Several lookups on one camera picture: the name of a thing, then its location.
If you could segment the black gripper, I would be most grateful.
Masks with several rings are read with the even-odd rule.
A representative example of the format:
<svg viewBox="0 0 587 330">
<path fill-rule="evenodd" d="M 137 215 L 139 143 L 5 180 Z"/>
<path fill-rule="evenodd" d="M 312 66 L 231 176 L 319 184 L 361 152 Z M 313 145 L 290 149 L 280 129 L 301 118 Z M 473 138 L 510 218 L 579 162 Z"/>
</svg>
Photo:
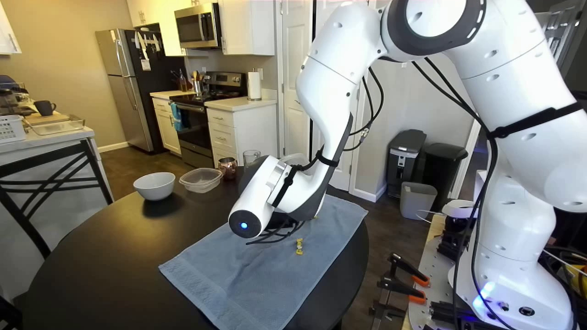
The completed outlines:
<svg viewBox="0 0 587 330">
<path fill-rule="evenodd" d="M 264 231 L 258 239 L 255 239 L 255 244 L 275 244 L 290 235 L 293 235 L 297 229 L 302 228 L 302 220 L 295 218 L 277 218 L 269 222 L 269 229 Z"/>
</svg>

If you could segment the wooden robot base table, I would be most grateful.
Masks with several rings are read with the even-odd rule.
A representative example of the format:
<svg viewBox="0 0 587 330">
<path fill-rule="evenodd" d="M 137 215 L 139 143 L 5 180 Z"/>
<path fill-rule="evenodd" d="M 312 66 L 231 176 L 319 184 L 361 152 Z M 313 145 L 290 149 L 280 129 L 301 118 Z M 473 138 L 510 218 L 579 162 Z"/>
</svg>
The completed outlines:
<svg viewBox="0 0 587 330">
<path fill-rule="evenodd" d="M 403 317 L 401 330 L 455 330 L 451 323 L 434 321 L 431 317 L 431 303 L 453 301 L 451 284 L 447 279 L 447 272 L 451 270 L 453 261 L 438 253 L 444 228 L 445 217 L 442 213 L 434 213 L 431 217 L 429 231 L 418 262 L 418 270 L 429 279 L 427 286 L 416 284 L 416 290 L 425 294 L 425 303 L 411 303 L 407 306 L 407 316 Z"/>
</svg>

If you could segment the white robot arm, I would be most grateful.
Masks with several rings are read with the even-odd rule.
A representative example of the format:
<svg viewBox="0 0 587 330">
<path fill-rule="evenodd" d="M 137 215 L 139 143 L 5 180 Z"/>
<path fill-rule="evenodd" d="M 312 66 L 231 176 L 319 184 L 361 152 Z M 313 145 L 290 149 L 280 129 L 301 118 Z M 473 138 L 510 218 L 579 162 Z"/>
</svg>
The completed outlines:
<svg viewBox="0 0 587 330">
<path fill-rule="evenodd" d="M 537 257 L 555 213 L 587 209 L 587 112 L 568 92 L 526 0 L 390 0 L 339 6 L 315 37 L 297 97 L 323 134 L 295 169 L 266 158 L 227 222 L 258 237 L 275 213 L 310 220 L 350 136 L 350 94 L 378 59 L 444 53 L 493 143 L 475 233 L 449 272 L 471 312 L 511 330 L 574 330 L 570 299 Z"/>
</svg>

